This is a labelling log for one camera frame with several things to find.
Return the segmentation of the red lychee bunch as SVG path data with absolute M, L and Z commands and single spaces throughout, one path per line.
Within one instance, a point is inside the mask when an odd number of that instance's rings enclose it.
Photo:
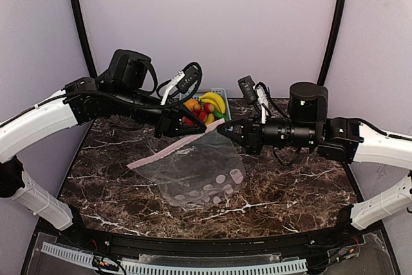
M 214 106 L 210 103 L 199 102 L 199 104 L 194 106 L 194 110 L 191 111 L 192 114 L 197 117 L 203 123 L 206 122 L 208 114 L 214 111 Z

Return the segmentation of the light blue plastic basket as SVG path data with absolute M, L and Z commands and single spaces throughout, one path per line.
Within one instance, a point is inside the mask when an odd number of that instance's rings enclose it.
M 187 100 L 185 107 L 206 126 L 217 120 L 229 121 L 229 105 L 218 90 L 202 93 L 196 98 Z

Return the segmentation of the clear zip top bag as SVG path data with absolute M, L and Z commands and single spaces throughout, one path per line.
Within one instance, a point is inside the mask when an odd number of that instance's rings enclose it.
M 217 132 L 224 120 L 207 126 L 127 167 L 155 183 L 168 204 L 183 209 L 207 208 L 230 198 L 246 172 L 232 141 Z

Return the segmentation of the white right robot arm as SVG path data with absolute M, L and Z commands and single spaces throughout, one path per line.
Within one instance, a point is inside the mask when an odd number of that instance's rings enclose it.
M 358 118 L 327 118 L 328 90 L 312 82 L 290 87 L 288 115 L 251 114 L 217 127 L 219 134 L 248 154 L 260 154 L 263 146 L 275 149 L 307 148 L 328 160 L 351 164 L 376 163 L 409 170 L 407 176 L 372 198 L 339 211 L 337 226 L 363 230 L 371 224 L 411 206 L 411 136 L 383 131 Z

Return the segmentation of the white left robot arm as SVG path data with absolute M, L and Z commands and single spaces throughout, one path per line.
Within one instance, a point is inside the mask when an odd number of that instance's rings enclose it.
M 203 133 L 206 126 L 198 120 L 191 128 L 183 126 L 184 117 L 194 119 L 183 100 L 169 100 L 178 93 L 194 95 L 202 77 L 201 66 L 191 62 L 161 85 L 150 57 L 131 50 L 116 50 L 108 69 L 98 77 L 77 79 L 1 123 L 1 198 L 20 203 L 58 231 L 82 229 L 79 212 L 38 185 L 17 154 L 62 130 L 113 115 L 154 126 L 156 137 Z M 162 86 L 166 88 L 163 97 L 153 97 Z

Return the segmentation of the orange mango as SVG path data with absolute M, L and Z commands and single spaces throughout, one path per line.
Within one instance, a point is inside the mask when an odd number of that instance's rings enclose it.
M 194 106 L 199 104 L 199 102 L 195 99 L 189 99 L 188 101 L 186 101 L 184 103 L 185 107 L 188 108 L 189 110 L 193 111 L 194 110 Z

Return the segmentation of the green cucumber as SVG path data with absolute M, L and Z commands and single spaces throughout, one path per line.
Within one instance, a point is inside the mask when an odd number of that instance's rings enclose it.
M 218 110 L 214 110 L 213 115 L 214 115 L 215 120 L 223 119 L 225 122 L 229 121 L 227 116 L 225 114 L 219 112 Z

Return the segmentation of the yellow corn cob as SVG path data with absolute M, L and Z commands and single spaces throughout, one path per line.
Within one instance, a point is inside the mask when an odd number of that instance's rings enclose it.
M 214 115 L 212 113 L 208 114 L 207 120 L 205 122 L 205 125 L 208 126 L 212 124 L 215 121 Z

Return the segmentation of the yellow banana bunch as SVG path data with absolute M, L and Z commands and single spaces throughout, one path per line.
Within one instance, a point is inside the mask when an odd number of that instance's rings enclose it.
M 204 95 L 201 95 L 199 99 L 200 100 L 205 100 L 205 99 L 213 100 L 219 106 L 220 112 L 223 114 L 226 113 L 227 107 L 226 107 L 225 101 L 217 93 L 210 91 L 210 92 L 205 93 Z

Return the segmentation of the black front table rail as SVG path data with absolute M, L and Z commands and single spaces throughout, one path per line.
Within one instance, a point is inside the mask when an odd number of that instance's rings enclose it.
M 332 227 L 318 231 L 282 236 L 239 239 L 172 239 L 133 236 L 83 230 L 82 241 L 60 234 L 58 240 L 74 247 L 93 250 L 108 256 L 137 257 L 140 254 L 157 256 L 229 257 L 259 254 L 280 254 L 283 257 L 323 257 L 329 251 L 361 243 L 355 229 Z

